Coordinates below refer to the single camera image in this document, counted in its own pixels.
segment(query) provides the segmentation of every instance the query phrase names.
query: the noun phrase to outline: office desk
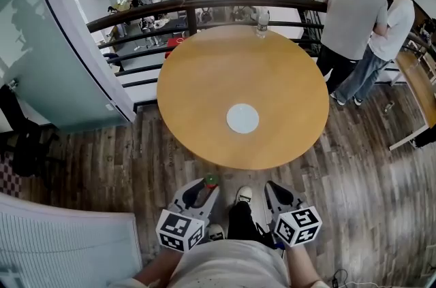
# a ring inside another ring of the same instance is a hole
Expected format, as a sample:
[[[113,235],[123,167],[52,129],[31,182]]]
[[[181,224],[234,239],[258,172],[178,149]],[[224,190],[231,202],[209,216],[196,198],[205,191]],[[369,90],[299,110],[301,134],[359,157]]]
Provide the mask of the office desk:
[[[424,118],[425,124],[406,138],[393,144],[389,150],[394,150],[407,143],[428,128],[436,125],[436,98],[433,87],[424,69],[418,63],[417,58],[410,52],[400,52],[395,60],[400,72],[403,74],[416,103]]]
[[[197,156],[226,167],[263,170],[306,152],[327,121],[324,78],[297,44],[268,31],[232,25],[197,33],[165,60],[157,102],[168,129]],[[238,103],[255,108],[251,133],[227,123]]]

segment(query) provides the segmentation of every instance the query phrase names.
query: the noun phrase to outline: jeans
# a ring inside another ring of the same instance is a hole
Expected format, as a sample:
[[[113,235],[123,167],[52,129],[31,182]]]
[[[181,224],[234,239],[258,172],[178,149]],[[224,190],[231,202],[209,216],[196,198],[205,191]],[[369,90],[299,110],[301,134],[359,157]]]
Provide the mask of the jeans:
[[[389,64],[389,61],[377,57],[367,46],[363,59],[359,61],[351,75],[334,92],[336,98],[343,103],[346,103],[353,96],[362,101],[366,98],[369,90],[371,90],[387,64]]]
[[[247,202],[239,201],[229,212],[228,240],[256,241],[275,249],[271,235],[261,235],[251,218],[251,208]]]
[[[322,45],[321,54],[316,65],[319,67],[323,76],[327,75],[332,70],[330,78],[327,81],[328,94],[344,81],[356,67],[357,61],[345,58],[336,52],[333,52],[328,47]]]
[[[436,125],[422,132],[415,138],[415,143],[418,148],[422,148],[427,144],[436,142]]]

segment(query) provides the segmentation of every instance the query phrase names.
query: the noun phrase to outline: wooden floor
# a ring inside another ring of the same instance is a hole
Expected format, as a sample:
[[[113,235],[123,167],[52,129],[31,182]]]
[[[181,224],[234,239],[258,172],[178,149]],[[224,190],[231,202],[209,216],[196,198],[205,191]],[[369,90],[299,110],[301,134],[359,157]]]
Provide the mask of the wooden floor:
[[[393,109],[383,115],[391,100]],[[143,107],[131,126],[62,135],[50,153],[66,161],[64,168],[50,164],[54,191],[47,195],[38,180],[28,179],[23,193],[53,206],[134,212],[148,261],[159,251],[161,209],[181,185],[216,173],[226,204],[237,188],[250,185],[254,217],[265,225],[262,189],[272,179],[304,192],[321,215],[322,232],[307,248],[324,279],[345,268],[348,281],[417,287],[428,263],[436,264],[435,145],[414,150],[406,144],[393,152],[388,146],[421,124],[405,85],[379,85],[360,108],[331,101],[321,138],[299,159],[239,171],[199,160],[174,139],[156,106]]]

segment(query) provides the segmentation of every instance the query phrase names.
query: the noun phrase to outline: chair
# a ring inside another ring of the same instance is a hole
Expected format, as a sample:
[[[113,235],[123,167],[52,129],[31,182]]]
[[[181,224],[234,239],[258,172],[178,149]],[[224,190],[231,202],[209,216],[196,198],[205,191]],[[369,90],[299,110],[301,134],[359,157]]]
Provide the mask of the chair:
[[[14,152],[12,171],[23,177],[41,176],[44,186],[50,189],[51,182],[47,175],[45,161],[62,162],[47,157],[51,142],[58,140],[59,137],[53,133],[47,142],[40,144],[42,133],[40,126],[24,116],[14,92],[6,84],[0,88],[0,109],[12,130],[18,134],[15,146],[8,146],[5,138],[0,141],[1,160],[4,159],[5,151]]]

